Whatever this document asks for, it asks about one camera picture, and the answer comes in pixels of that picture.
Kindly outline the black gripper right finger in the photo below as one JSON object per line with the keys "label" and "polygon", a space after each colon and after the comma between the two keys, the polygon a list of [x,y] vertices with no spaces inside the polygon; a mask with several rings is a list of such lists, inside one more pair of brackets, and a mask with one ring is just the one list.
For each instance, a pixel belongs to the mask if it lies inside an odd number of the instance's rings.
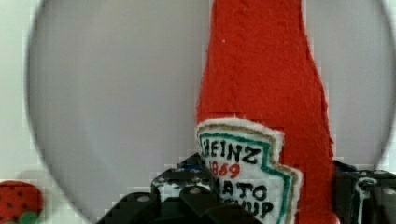
{"label": "black gripper right finger", "polygon": [[333,208],[340,224],[396,224],[395,174],[333,163]]}

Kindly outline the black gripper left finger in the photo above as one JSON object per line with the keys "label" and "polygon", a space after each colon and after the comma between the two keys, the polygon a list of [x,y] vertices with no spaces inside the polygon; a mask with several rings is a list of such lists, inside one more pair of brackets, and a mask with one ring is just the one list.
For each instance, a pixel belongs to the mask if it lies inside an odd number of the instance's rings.
{"label": "black gripper left finger", "polygon": [[194,154],[151,182],[150,192],[124,196],[97,224],[261,224],[237,203],[224,203],[214,176]]}

